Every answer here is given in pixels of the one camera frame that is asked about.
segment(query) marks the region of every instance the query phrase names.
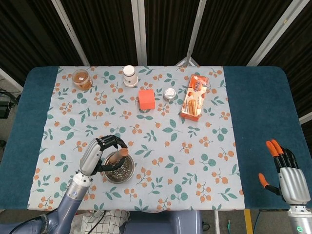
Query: small tin can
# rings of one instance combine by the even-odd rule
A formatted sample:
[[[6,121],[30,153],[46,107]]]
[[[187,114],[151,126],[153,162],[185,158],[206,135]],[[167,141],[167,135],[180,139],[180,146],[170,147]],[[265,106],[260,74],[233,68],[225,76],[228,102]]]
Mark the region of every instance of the small tin can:
[[[176,91],[173,88],[168,88],[164,91],[163,97],[166,101],[174,101],[176,97]]]

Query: orange cube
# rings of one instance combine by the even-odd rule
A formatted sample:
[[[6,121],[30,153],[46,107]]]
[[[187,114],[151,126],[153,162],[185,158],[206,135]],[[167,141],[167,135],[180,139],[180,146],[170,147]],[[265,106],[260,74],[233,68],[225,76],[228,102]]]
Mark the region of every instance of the orange cube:
[[[155,109],[155,96],[153,89],[143,89],[138,92],[138,99],[141,110]]]

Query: glass jar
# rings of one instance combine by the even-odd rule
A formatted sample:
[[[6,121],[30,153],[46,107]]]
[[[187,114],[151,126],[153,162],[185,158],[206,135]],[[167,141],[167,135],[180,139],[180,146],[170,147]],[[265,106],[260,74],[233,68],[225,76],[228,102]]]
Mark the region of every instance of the glass jar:
[[[72,74],[72,80],[80,90],[88,90],[92,86],[92,79],[89,73],[83,69],[76,70]]]

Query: table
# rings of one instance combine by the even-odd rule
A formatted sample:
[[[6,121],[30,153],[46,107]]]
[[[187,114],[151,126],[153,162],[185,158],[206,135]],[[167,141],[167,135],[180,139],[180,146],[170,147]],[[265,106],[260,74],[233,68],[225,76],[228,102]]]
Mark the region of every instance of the table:
[[[93,86],[77,90],[77,69],[89,71]],[[94,137],[113,134],[129,146],[134,176],[112,184],[93,176],[80,209],[243,209],[235,139],[222,67],[137,67],[139,83],[128,88],[122,67],[60,67],[52,92],[41,151],[28,201],[30,209],[54,209]],[[192,74],[209,77],[202,117],[179,112]],[[162,98],[168,87],[176,99]],[[138,92],[153,88],[156,108],[142,111]],[[103,153],[106,157],[115,149]]]
[[[40,149],[57,70],[57,67],[36,68],[27,78],[0,167],[1,177],[10,178],[10,181],[1,181],[2,187],[10,186],[10,191],[3,191],[1,194],[2,208],[27,206],[38,159],[34,152]],[[295,113],[287,78],[276,67],[224,67],[224,73],[245,206],[262,209],[286,208],[287,205],[278,197],[259,186],[257,174],[264,172],[272,184],[278,184],[274,164],[264,143],[267,139],[276,138],[281,145],[287,145],[297,155],[308,186],[312,187],[309,170],[311,160]],[[285,110],[288,110],[287,115],[283,114]]]

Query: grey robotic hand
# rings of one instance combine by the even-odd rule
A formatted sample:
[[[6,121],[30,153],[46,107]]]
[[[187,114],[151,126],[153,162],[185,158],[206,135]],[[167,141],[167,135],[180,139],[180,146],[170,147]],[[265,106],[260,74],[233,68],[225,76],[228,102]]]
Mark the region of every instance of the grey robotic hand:
[[[259,173],[262,186],[282,196],[282,199],[290,205],[288,217],[293,233],[312,234],[312,212],[305,206],[311,199],[309,189],[294,154],[289,149],[280,147],[276,140],[267,141],[266,144],[277,169],[279,188],[270,185],[264,175]]]

